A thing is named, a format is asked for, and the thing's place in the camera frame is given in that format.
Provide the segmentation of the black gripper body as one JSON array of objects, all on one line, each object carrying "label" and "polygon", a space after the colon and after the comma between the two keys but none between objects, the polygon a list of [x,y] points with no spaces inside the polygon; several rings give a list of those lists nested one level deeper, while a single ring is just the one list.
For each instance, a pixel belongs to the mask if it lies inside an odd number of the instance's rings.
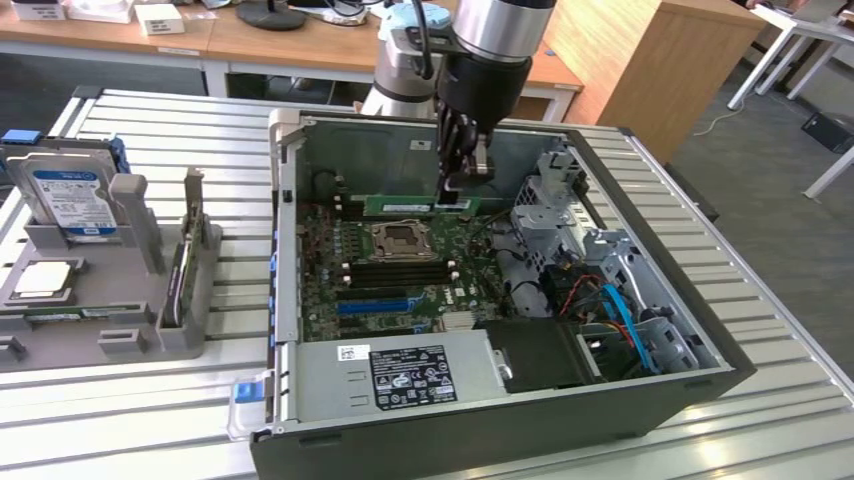
[{"label": "black gripper body", "polygon": [[455,126],[480,133],[494,130],[512,113],[531,66],[531,57],[502,62],[474,54],[444,56],[436,84],[442,135],[450,135]]}]

